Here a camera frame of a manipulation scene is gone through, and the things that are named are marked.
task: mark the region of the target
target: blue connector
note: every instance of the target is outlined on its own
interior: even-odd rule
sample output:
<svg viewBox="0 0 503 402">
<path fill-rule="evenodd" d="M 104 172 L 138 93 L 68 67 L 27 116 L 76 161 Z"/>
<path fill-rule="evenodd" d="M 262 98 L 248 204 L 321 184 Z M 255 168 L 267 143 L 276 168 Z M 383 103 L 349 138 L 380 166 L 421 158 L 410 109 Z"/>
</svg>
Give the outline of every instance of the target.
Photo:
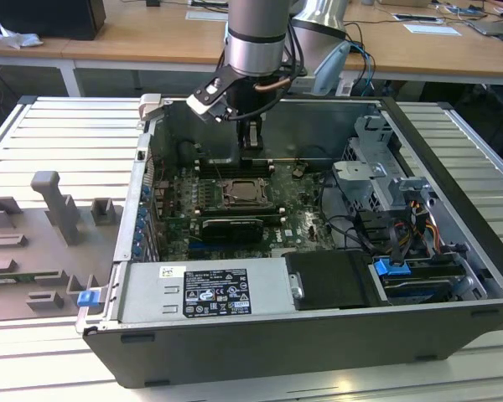
<svg viewBox="0 0 503 402">
<path fill-rule="evenodd" d="M 81 291 L 76 305 L 78 307 L 97 307 L 101 299 L 101 291 Z"/>
<path fill-rule="evenodd" d="M 378 276 L 384 275 L 410 275 L 410 267 L 405 262 L 402 265 L 393 265 L 389 258 L 380 258 L 374 264 Z"/>
</svg>

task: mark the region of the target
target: wooden desk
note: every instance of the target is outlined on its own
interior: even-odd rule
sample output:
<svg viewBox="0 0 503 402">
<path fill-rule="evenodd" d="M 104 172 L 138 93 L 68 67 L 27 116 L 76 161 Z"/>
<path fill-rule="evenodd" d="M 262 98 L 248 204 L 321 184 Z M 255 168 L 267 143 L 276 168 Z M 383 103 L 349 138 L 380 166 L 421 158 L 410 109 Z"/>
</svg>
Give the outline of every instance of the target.
<svg viewBox="0 0 503 402">
<path fill-rule="evenodd" d="M 71 40 L 64 58 L 216 64 L 220 57 L 225 22 L 187 20 L 189 8 L 170 3 L 148 8 L 141 1 L 105 0 L 105 8 L 96 40 Z"/>
<path fill-rule="evenodd" d="M 454 4 L 468 7 L 467 1 Z M 486 8 L 493 9 L 491 4 Z M 386 21 L 394 18 L 388 13 L 414 13 L 441 17 L 434 8 L 364 6 L 353 2 L 347 9 L 345 21 Z M 445 17 L 457 18 L 444 12 Z M 446 21 L 462 36 L 443 36 L 410 33 L 403 23 L 361 23 L 364 43 L 376 59 L 376 71 L 458 77 L 501 77 L 503 79 L 503 42 L 488 38 L 462 23 Z M 353 40 L 359 34 L 355 26 L 347 27 Z"/>
<path fill-rule="evenodd" d="M 467 6 L 467 0 L 454 3 Z M 43 46 L 15 50 L 0 43 L 0 64 L 59 68 L 70 95 L 81 95 L 75 71 L 81 68 L 120 70 L 212 71 L 222 50 L 225 23 L 187 20 L 189 8 L 145 2 L 105 0 L 106 24 L 96 40 L 44 39 Z M 389 13 L 437 15 L 433 8 L 364 6 L 352 0 L 345 21 L 393 21 Z M 453 14 L 445 13 L 450 18 Z M 376 59 L 377 79 L 503 84 L 503 42 L 486 38 L 461 23 L 451 23 L 462 36 L 410 33 L 403 23 L 360 23 L 364 43 Z M 355 26 L 348 32 L 358 40 Z M 358 54 L 346 61 L 344 77 L 363 67 Z"/>
</svg>

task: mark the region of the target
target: barcode sticker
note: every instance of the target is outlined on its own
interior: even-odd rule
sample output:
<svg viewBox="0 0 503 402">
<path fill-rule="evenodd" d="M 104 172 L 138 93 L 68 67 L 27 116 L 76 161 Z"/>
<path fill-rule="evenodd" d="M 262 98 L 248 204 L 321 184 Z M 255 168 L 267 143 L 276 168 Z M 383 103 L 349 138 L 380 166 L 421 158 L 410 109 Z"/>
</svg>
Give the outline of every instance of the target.
<svg viewBox="0 0 503 402">
<path fill-rule="evenodd" d="M 183 278 L 186 265 L 163 265 L 158 273 L 159 278 Z"/>
</svg>

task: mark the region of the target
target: metal bracket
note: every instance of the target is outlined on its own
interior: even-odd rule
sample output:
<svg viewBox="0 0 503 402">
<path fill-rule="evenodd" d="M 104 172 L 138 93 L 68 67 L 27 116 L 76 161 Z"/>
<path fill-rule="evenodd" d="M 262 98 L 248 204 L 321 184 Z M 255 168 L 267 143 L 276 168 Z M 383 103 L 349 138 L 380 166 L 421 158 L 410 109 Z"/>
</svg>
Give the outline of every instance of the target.
<svg viewBox="0 0 503 402">
<path fill-rule="evenodd" d="M 393 178 L 387 189 L 393 198 L 392 205 L 403 206 L 406 205 L 406 191 L 421 192 L 429 188 L 431 187 L 426 178 Z"/>
</svg>

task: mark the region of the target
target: black plastic cover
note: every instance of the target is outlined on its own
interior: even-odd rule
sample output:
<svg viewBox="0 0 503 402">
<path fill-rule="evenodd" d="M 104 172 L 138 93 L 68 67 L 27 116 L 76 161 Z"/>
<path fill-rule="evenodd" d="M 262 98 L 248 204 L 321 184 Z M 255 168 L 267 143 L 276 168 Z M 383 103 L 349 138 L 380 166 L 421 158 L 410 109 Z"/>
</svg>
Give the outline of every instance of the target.
<svg viewBox="0 0 503 402">
<path fill-rule="evenodd" d="M 297 310 L 380 306 L 369 271 L 371 258 L 360 250 L 321 250 L 285 255 L 289 274 L 298 275 L 303 298 Z"/>
</svg>

